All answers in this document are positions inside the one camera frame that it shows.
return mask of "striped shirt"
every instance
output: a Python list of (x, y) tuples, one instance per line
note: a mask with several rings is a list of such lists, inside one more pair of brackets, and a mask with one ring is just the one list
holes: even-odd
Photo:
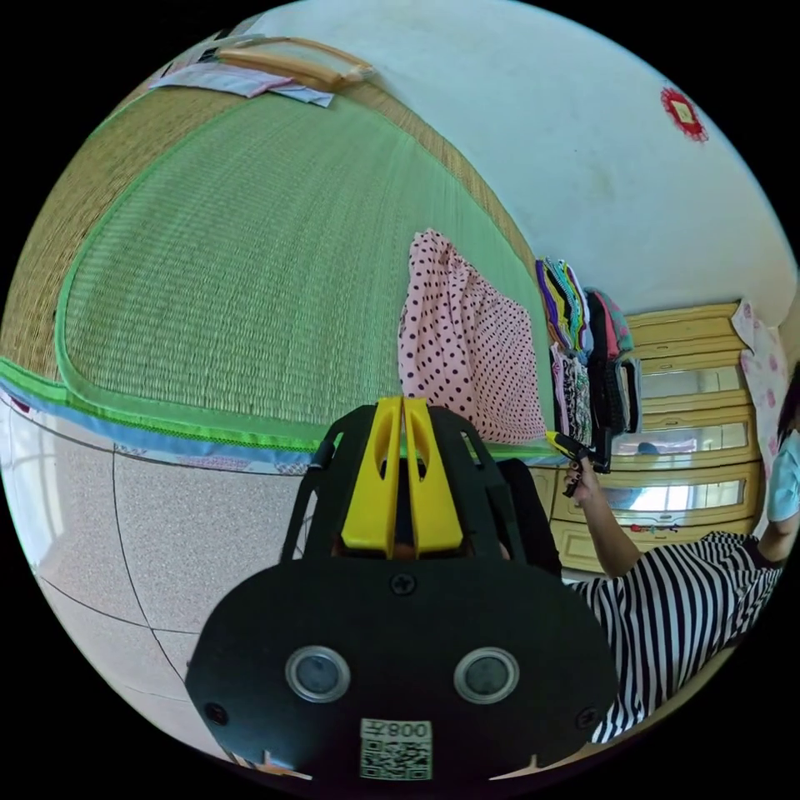
[(755, 623), (783, 570), (750, 555), (756, 539), (710, 533), (645, 552), (622, 577), (571, 584), (617, 664), (619, 694), (592, 735), (605, 743), (652, 714)]

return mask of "drawer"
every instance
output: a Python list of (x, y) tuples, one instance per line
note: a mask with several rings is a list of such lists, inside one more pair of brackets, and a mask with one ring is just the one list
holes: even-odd
[(615, 470), (716, 467), (761, 457), (753, 406), (645, 414), (643, 423), (641, 433), (613, 440)]
[(536, 484), (536, 491), (539, 500), (542, 501), (542, 508), (549, 517), (553, 511), (553, 499), (556, 496), (559, 475), (563, 478), (563, 472), (547, 467), (532, 467), (531, 476)]
[(689, 353), (642, 361), (642, 410), (645, 414), (746, 406), (751, 402), (733, 350)]
[[(592, 536), (585, 522), (563, 522), (553, 520), (550, 523), (552, 537), (556, 543), (561, 563), (567, 569), (579, 569), (588, 573), (602, 573), (598, 557), (594, 552)], [(713, 531), (724, 530), (748, 536), (753, 531), (753, 519), (725, 522), (723, 525), (693, 525), (679, 527), (677, 530), (632, 531), (630, 527), (623, 529), (636, 546), (645, 553), (663, 544), (688, 544), (702, 539)]]
[[(559, 472), (562, 481), (566, 472)], [(762, 474), (761, 462), (753, 461), (702, 469), (614, 470), (597, 477), (621, 525), (721, 527), (756, 516)], [(584, 522), (583, 510), (563, 492), (556, 493), (552, 516), (570, 523)]]
[(710, 306), (692, 308), (670, 308), (667, 311), (651, 311), (644, 314), (627, 315), (627, 326), (633, 342), (641, 344), (656, 342), (657, 330), (671, 330), (677, 338), (694, 336), (727, 336), (734, 333), (731, 317), (739, 308), (738, 302), (715, 303)]
[(632, 355), (647, 361), (651, 358), (676, 358), (691, 356), (694, 353), (721, 353), (727, 350), (744, 349), (742, 340), (734, 333), (732, 336), (707, 336), (687, 339), (674, 338), (674, 332), (663, 331), (654, 342), (639, 344), (638, 335), (633, 333), (636, 349)]

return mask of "qr code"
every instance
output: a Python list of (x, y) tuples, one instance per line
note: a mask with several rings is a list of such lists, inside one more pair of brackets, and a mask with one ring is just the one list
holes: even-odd
[(426, 781), (431, 777), (431, 743), (363, 739), (362, 778)]

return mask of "pink polka dot cloth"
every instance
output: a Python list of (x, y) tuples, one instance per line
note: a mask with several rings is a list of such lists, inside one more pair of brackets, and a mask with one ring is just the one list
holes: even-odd
[[(786, 353), (776, 332), (758, 318), (748, 300), (739, 303), (731, 322), (739, 338), (747, 345), (747, 349), (740, 353), (739, 363), (756, 408), (756, 436), (769, 480), (778, 455), (778, 420), (789, 386)], [(760, 537), (767, 522), (767, 504), (764, 503), (753, 535)]]
[(431, 229), (414, 237), (408, 266), (397, 346), (403, 395), (449, 408), (485, 442), (543, 438), (528, 312)]

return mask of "screw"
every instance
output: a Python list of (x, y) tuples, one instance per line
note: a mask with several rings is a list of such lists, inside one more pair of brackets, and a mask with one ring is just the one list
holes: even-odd
[(417, 579), (406, 572), (400, 572), (399, 575), (395, 575), (392, 578), (389, 586), (396, 595), (405, 597), (414, 593), (414, 589), (417, 588)]
[(591, 728), (592, 725), (596, 725), (597, 721), (598, 721), (598, 710), (593, 706), (589, 706), (589, 708), (584, 708), (575, 717), (575, 727), (579, 731), (585, 731), (587, 728)]
[(206, 707), (203, 709), (206, 717), (210, 719), (215, 725), (228, 724), (228, 712), (218, 703), (207, 702)]

